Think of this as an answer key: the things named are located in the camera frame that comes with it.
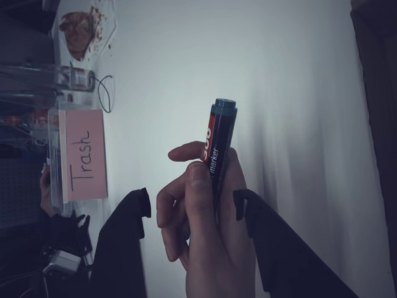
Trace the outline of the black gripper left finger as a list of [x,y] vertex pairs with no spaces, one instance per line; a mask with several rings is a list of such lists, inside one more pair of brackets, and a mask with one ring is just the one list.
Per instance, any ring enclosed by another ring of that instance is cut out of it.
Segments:
[[140,240],[151,217],[145,188],[127,194],[101,228],[92,268],[93,297],[146,297]]

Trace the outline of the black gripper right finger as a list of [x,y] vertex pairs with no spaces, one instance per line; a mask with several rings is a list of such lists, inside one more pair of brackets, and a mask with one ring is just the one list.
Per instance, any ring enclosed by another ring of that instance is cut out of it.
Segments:
[[357,297],[258,194],[233,192],[236,219],[254,241],[262,287],[271,297]]

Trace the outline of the person's right hand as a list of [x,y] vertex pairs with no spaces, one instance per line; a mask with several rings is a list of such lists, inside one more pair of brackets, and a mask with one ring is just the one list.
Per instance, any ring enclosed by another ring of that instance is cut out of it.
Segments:
[[246,188],[234,149],[214,211],[212,180],[203,162],[204,144],[190,142],[171,150],[170,160],[189,162],[185,172],[157,195],[157,223],[166,254],[185,271],[187,297],[255,297],[256,253],[246,224],[236,219],[233,193]]

